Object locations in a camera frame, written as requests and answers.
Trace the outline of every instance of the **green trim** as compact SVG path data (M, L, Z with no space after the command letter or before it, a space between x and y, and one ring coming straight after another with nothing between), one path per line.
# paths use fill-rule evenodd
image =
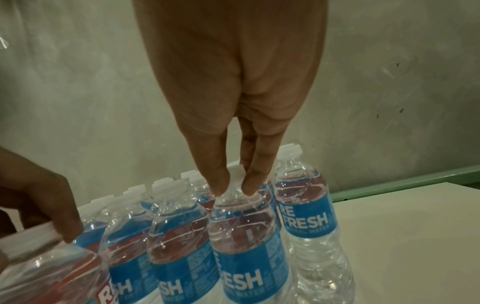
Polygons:
M407 178L399 181L374 185L370 187L357 188L347 191L333 193L331 198L333 202L344 201L347 199L361 198L371 195L378 195L388 192L400 191L405 189L417 188L427 185L448 182L452 184L471 186L480 188L480 165L455 169L445 172L432 173L418 177Z

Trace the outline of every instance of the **wall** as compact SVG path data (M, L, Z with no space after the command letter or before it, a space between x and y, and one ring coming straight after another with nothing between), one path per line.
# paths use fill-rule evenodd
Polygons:
M480 2L334 0L284 142L333 191L480 163ZM128 0L0 0L0 144L65 175L77 203L191 170ZM240 129L229 130L229 160Z

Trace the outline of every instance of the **human hand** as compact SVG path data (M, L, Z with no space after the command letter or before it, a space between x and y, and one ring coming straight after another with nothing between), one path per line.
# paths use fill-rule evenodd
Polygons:
M267 178L317 74L327 0L133 0L153 71L214 195L229 184L227 127L242 131L242 190Z
M65 242L72 242L84 229L67 179L2 147L0 207L18 210L25 229L52 221ZM15 232L8 214L0 210L0 238ZM0 252L0 273L8 263Z

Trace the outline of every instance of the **white table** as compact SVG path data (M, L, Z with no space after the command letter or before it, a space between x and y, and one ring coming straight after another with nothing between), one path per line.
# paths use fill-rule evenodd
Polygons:
M443 183L334 206L355 304L480 303L480 190Z

